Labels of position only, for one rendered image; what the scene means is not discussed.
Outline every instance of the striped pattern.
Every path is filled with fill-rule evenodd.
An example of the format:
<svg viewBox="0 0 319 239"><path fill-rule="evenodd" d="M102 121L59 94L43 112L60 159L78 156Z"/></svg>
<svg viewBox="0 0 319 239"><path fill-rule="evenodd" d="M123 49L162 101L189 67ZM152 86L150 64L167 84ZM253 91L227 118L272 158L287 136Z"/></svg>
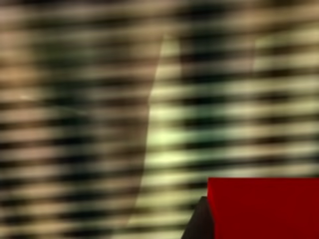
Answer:
<svg viewBox="0 0 319 239"><path fill-rule="evenodd" d="M319 25L173 2L2 2L0 238L176 239L207 177L318 175Z"/></svg>

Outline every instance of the blurry background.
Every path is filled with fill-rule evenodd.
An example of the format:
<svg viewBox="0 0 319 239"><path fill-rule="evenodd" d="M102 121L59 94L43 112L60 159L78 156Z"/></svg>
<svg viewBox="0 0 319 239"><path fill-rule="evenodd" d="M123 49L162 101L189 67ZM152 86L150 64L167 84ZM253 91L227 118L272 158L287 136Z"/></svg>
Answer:
<svg viewBox="0 0 319 239"><path fill-rule="evenodd" d="M0 238L177 239L208 177L317 177L316 1L0 3Z"/></svg>

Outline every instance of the striped fabric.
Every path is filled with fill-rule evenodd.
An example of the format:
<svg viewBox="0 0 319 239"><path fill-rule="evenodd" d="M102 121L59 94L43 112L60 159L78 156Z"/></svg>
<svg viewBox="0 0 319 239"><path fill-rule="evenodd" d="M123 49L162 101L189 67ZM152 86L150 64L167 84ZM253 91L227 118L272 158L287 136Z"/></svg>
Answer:
<svg viewBox="0 0 319 239"><path fill-rule="evenodd" d="M318 175L318 24L248 46L236 1L8 2L0 238L176 239L207 177Z"/></svg>

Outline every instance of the red rectangle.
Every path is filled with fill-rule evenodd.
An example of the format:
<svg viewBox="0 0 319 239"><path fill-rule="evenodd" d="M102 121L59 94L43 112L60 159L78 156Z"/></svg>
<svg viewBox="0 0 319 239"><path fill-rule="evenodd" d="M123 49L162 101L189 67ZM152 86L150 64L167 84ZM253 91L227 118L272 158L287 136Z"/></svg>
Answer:
<svg viewBox="0 0 319 239"><path fill-rule="evenodd" d="M215 239L319 239L319 179L209 178Z"/></svg>

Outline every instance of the red box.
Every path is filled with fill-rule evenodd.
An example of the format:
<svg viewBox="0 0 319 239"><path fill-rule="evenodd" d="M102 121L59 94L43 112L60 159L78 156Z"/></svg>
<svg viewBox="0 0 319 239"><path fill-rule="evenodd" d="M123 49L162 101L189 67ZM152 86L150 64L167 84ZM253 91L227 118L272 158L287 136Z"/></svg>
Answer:
<svg viewBox="0 0 319 239"><path fill-rule="evenodd" d="M319 179L209 178L215 239L319 239Z"/></svg>

